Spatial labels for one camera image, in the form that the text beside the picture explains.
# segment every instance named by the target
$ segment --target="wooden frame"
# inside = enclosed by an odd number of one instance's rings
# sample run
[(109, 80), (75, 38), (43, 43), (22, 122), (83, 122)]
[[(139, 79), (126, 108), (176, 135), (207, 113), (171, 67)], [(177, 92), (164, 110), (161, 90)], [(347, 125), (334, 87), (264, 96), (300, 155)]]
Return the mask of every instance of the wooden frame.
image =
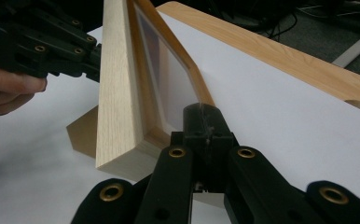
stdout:
[(198, 101), (214, 105), (197, 65), (149, 1), (105, 1), (96, 166), (130, 180), (149, 175), (170, 140), (159, 119), (146, 25), (187, 71)]
[[(132, 90), (134, 82), (131, 82), (133, 76), (130, 76), (133, 55), (129, 43), (130, 30), (125, 29), (129, 26), (129, 21), (125, 20), (128, 18), (125, 1), (106, 1), (104, 10), (103, 74), (96, 164), (101, 170), (137, 180), (138, 176), (140, 177), (138, 174), (147, 174), (153, 169), (159, 150), (144, 150), (144, 147), (156, 145), (150, 144), (149, 141), (143, 140), (142, 144), (136, 144), (143, 138), (141, 131), (137, 129), (140, 127), (138, 123), (140, 120), (134, 116), (140, 113), (140, 110), (132, 105), (135, 100), (132, 97), (137, 94)], [(360, 101), (360, 76), (353, 72), (176, 2), (159, 7), (159, 11), (341, 100)], [(96, 143), (96, 139), (88, 139), (95, 133), (93, 127), (96, 125), (96, 113), (97, 108), (94, 108), (68, 126), (75, 150), (89, 154), (87, 149)], [(121, 123), (112, 125), (114, 120), (119, 120)], [(160, 139), (160, 137), (152, 136), (151, 139)], [(136, 146), (139, 149), (131, 150), (128, 154), (127, 151), (122, 150)]]

